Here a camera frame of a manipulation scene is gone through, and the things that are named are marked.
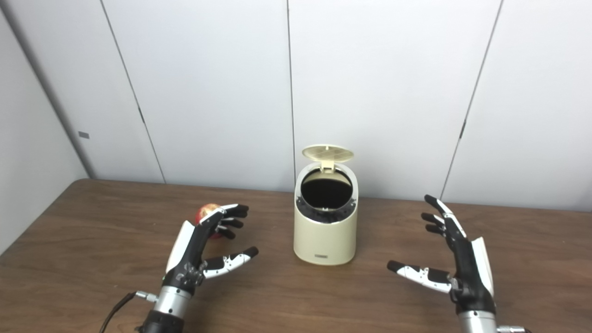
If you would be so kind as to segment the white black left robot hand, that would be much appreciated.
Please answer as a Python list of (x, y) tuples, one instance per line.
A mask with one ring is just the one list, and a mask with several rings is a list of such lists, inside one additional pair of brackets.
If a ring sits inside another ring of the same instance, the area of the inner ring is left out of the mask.
[(211, 236), (220, 234), (230, 240), (235, 238), (229, 227), (243, 227), (241, 218), (248, 215), (249, 206), (229, 204), (201, 208), (194, 222), (184, 221), (169, 255), (161, 286), (171, 287), (194, 295), (203, 281), (228, 274), (248, 261), (259, 251), (250, 247), (233, 253), (203, 259), (203, 252)]

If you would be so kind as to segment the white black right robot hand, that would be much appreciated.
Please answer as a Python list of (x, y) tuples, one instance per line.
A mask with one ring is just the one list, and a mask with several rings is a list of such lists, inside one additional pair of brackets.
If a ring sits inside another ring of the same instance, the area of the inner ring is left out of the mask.
[(428, 232), (444, 237), (455, 260), (455, 272), (390, 260), (387, 269), (421, 286), (450, 295), (456, 312), (484, 311), (495, 314), (493, 278), (482, 238), (470, 240), (459, 220), (438, 198), (426, 194), (425, 202), (439, 215), (422, 213)]

